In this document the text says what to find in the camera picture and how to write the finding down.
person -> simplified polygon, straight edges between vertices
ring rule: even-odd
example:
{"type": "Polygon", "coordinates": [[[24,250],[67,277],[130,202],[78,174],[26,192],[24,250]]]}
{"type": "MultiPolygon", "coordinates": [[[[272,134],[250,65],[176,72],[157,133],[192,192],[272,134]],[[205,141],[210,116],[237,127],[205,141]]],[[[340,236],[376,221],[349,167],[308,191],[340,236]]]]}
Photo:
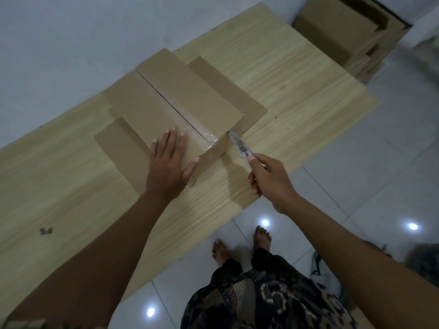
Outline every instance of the person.
{"type": "MultiPolygon", "coordinates": [[[[146,192],[106,231],[61,265],[6,318],[3,328],[107,327],[154,224],[183,191],[198,158],[181,171],[186,136],[173,128],[151,146],[146,192]]],[[[249,183],[288,216],[321,254],[376,328],[437,328],[439,289],[364,243],[303,199],[282,162],[249,157],[249,183]]],[[[270,253],[271,236],[254,234],[253,269],[243,273],[221,241],[219,268],[190,299],[182,328],[343,328],[354,319],[326,288],[270,253]]]]}

foot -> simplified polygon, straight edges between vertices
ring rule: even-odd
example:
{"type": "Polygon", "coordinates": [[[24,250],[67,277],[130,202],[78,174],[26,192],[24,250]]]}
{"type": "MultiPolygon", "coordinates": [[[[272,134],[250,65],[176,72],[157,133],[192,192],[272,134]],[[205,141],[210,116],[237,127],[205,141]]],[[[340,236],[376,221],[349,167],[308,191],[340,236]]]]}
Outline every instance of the foot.
{"type": "Polygon", "coordinates": [[[229,250],[227,249],[226,245],[222,243],[220,239],[217,239],[213,243],[212,256],[215,259],[215,261],[217,261],[220,267],[222,267],[224,262],[226,262],[229,258],[231,258],[229,250]]]}
{"type": "Polygon", "coordinates": [[[266,229],[258,225],[256,227],[255,234],[253,235],[253,252],[258,248],[263,248],[267,251],[270,251],[270,246],[271,246],[270,233],[267,232],[266,229]]]}

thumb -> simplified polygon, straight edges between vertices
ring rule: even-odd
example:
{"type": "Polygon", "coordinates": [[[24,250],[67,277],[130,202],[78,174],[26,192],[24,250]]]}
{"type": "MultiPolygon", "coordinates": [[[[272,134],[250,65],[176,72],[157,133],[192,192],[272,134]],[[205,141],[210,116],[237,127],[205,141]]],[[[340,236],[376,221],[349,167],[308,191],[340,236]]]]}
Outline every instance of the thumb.
{"type": "Polygon", "coordinates": [[[188,184],[190,177],[194,174],[195,170],[197,169],[199,161],[200,161],[200,157],[195,158],[186,166],[186,169],[183,171],[183,180],[186,184],[188,184]]]}
{"type": "Polygon", "coordinates": [[[259,162],[259,160],[256,157],[252,155],[248,156],[247,162],[252,168],[252,171],[255,173],[256,179],[258,178],[258,176],[261,175],[261,173],[266,172],[266,169],[264,168],[264,166],[262,166],[262,164],[259,162]]]}

wooden table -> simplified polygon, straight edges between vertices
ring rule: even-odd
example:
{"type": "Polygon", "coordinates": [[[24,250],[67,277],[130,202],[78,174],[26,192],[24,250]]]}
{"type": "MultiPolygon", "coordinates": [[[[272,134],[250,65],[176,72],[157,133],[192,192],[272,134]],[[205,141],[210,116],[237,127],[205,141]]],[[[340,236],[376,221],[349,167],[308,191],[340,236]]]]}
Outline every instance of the wooden table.
{"type": "MultiPolygon", "coordinates": [[[[288,172],[378,104],[264,4],[174,53],[201,55],[268,109],[244,140],[288,172]]],[[[0,150],[0,317],[136,200],[93,139],[115,117],[98,94],[0,150]]],[[[154,227],[125,297],[250,205],[247,175],[232,148],[186,189],[154,227]]]]}

person's right arm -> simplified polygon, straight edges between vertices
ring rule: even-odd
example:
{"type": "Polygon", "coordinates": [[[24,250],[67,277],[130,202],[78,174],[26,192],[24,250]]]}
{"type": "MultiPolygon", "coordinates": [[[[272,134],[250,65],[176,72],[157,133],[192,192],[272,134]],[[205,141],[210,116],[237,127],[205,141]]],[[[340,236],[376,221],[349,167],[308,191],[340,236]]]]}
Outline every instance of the person's right arm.
{"type": "Polygon", "coordinates": [[[253,193],[291,218],[376,328],[439,328],[438,288],[303,199],[282,162],[254,155],[248,158],[253,193]]]}

